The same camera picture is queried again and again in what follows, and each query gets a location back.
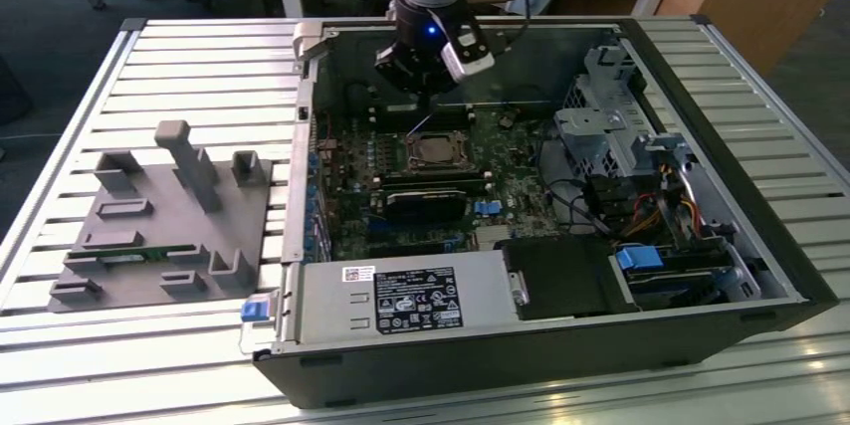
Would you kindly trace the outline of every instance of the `cpu socket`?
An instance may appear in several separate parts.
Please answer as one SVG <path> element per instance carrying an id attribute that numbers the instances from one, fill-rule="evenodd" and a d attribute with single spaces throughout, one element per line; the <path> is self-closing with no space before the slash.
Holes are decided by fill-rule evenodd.
<path id="1" fill-rule="evenodd" d="M 459 131 L 414 133 L 406 144 L 410 172 L 454 172 L 474 167 L 466 154 L 466 136 Z"/>

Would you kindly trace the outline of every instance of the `floor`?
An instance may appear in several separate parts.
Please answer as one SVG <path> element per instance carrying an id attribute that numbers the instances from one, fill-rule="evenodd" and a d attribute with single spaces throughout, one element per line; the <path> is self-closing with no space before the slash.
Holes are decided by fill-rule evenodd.
<path id="1" fill-rule="evenodd" d="M 87 0 L 0 0 L 0 56 L 33 104 L 27 116 L 0 125 L 0 239 L 124 19 L 260 17 L 269 11 L 267 0 L 105 2 L 95 12 Z M 332 7 L 321 0 L 313 5 Z M 767 80 L 850 167 L 850 0 L 830 1 Z"/>

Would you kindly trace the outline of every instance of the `metal slatted table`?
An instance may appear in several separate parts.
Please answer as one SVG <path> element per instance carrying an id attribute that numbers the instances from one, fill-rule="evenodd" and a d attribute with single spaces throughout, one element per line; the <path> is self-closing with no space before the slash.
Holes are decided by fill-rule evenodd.
<path id="1" fill-rule="evenodd" d="M 99 152 L 141 163 L 161 119 L 193 126 L 213 160 L 273 161 L 260 290 L 280 282 L 287 155 L 299 76 L 288 20 L 149 21 L 121 31 L 0 247 L 0 421 L 167 423 L 763 423 L 850 408 L 847 172 L 711 26 L 642 20 L 841 305 L 703 363 L 341 411 L 301 411 L 253 369 L 240 301 L 53 315 L 63 257 L 100 186 Z M 676 123 L 650 97 L 670 130 Z M 271 329 L 255 329 L 263 341 Z"/>

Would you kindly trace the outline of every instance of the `warning label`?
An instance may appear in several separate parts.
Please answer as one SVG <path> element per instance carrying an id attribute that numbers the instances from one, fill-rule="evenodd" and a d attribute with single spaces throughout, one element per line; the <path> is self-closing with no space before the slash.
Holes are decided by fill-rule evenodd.
<path id="1" fill-rule="evenodd" d="M 454 268 L 375 273 L 378 332 L 463 326 Z"/>

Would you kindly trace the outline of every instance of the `circuit board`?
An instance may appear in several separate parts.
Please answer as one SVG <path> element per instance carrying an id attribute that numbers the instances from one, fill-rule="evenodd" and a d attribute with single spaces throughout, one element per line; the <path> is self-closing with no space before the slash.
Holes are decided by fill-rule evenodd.
<path id="1" fill-rule="evenodd" d="M 540 121 L 516 120 L 508 106 L 474 106 L 470 112 L 466 129 L 431 130 L 426 123 L 416 133 L 387 133 L 359 118 L 339 135 L 319 140 L 335 260 L 491 249 L 478 241 L 480 231 L 498 231 L 496 239 L 558 234 L 535 165 Z M 458 179 L 471 171 L 486 180 Z M 435 182 L 416 186 L 426 173 Z M 440 181 L 442 174 L 451 180 Z M 483 189 L 464 189 L 462 214 L 452 221 L 399 225 L 386 211 L 392 186 L 379 178 L 411 181 L 406 190 L 454 191 L 475 181 Z"/>

